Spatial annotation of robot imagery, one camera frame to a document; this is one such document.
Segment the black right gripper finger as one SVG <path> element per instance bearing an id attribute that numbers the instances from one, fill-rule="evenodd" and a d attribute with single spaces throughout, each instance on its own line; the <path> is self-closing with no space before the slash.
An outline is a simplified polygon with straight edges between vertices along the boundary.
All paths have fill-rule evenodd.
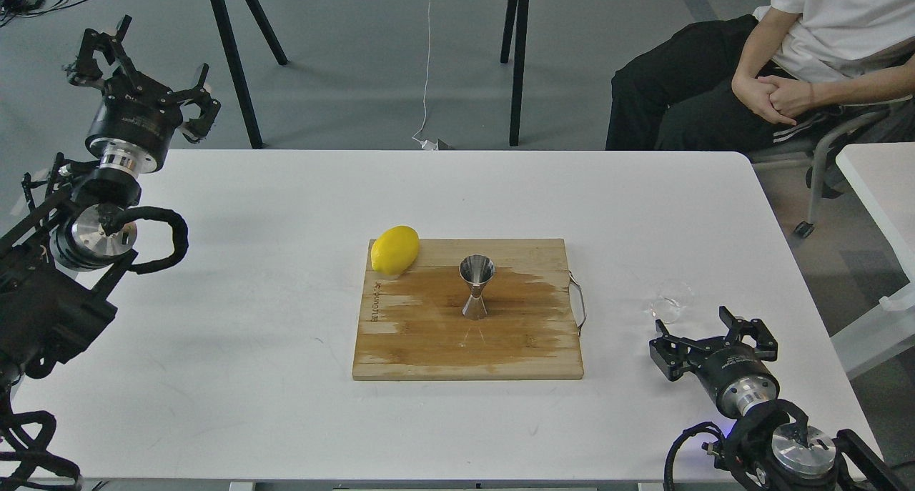
<path id="1" fill-rule="evenodd" d="M 753 354 L 761 361 L 773 362 L 778 358 L 778 342 L 761 319 L 744 319 L 736 317 L 726 306 L 718 307 L 719 319 L 728 328 L 725 341 L 731 345 L 742 344 L 745 336 L 751 338 L 755 345 Z"/>
<path id="2" fill-rule="evenodd" d="M 649 342 L 651 360 L 669 381 L 679 380 L 686 372 L 697 372 L 713 353 L 723 347 L 723 336 L 693 340 L 671 335 L 666 325 L 655 321 L 659 334 Z"/>

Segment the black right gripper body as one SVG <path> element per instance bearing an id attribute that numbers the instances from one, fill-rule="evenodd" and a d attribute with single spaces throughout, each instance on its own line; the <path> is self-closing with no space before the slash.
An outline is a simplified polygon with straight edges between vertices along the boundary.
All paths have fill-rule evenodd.
<path id="1" fill-rule="evenodd" d="M 748 345 L 726 342 L 697 367 L 697 377 L 716 409 L 741 419 L 758 404 L 778 399 L 780 385 Z"/>

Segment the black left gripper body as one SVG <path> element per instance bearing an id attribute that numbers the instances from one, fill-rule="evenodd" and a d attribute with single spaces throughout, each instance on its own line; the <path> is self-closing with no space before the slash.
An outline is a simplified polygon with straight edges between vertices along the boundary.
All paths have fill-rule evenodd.
<path id="1" fill-rule="evenodd" d="M 118 85 L 102 85 L 102 104 L 89 127 L 86 147 L 102 168 L 128 174 L 160 171 L 174 132 L 183 122 L 176 104 L 158 96 L 132 96 Z"/>

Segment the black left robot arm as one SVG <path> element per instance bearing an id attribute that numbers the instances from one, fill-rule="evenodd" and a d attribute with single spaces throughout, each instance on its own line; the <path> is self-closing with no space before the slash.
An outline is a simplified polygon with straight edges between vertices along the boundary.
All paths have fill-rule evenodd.
<path id="1" fill-rule="evenodd" d="M 138 179 L 163 168 L 175 132 L 205 139 L 220 103 L 206 88 L 206 64 L 179 91 L 140 73 L 124 50 L 130 23 L 125 16 L 115 33 L 86 29 L 65 68 L 70 84 L 102 95 L 85 141 L 94 159 L 58 154 L 46 179 L 25 174 L 29 214 L 2 237 L 2 459 L 16 464 L 4 490 L 48 489 L 32 480 L 40 468 L 64 479 L 56 489 L 81 489 L 79 466 L 49 451 L 55 416 L 14 412 L 14 387 L 48 377 L 89 347 L 114 321 L 109 297 L 126 273 L 162 272 L 189 249 L 179 213 L 139 205 Z"/>

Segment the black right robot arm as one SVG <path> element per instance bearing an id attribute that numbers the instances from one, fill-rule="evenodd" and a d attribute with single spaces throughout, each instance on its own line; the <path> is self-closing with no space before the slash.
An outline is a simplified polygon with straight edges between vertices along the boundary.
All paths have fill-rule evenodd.
<path id="1" fill-rule="evenodd" d="M 746 490 L 903 490 L 905 484 L 853 430 L 829 436 L 808 415 L 780 397 L 780 384 L 766 367 L 778 344 L 761 319 L 744 319 L 720 307 L 728 332 L 702 340 L 671 335 L 655 321 L 651 359 L 667 380 L 696 374 L 716 409 L 734 420 L 729 433 L 712 422 L 685 429 L 666 456 L 663 489 L 673 490 L 673 469 L 683 443 L 712 435 L 703 451 Z"/>

